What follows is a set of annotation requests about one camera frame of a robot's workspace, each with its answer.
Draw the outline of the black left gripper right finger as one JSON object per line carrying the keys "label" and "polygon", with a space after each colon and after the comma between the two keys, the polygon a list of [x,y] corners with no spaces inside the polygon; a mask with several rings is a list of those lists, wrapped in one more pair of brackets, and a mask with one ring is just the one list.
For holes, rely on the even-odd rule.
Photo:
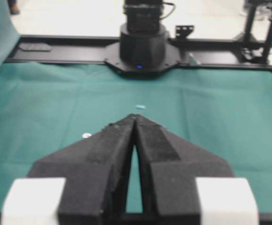
{"label": "black left gripper right finger", "polygon": [[200,224],[195,178],[234,178],[230,164],[141,115],[134,130],[144,212],[158,225]]}

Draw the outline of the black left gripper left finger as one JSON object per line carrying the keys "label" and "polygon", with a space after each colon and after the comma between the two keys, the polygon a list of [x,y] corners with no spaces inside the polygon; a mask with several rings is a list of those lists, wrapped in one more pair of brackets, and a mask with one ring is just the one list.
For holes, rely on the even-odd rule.
{"label": "black left gripper left finger", "polygon": [[106,225],[125,212],[135,121],[131,114],[33,164],[30,178],[66,179],[61,225]]}

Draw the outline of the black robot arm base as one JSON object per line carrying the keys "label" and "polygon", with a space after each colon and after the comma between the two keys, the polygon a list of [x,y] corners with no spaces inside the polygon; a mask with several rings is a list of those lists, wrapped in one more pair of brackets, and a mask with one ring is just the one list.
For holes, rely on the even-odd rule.
{"label": "black robot arm base", "polygon": [[160,73],[180,63],[179,49],[168,41],[162,0],[126,0],[126,22],[119,41],[106,46],[104,62],[125,73]]}

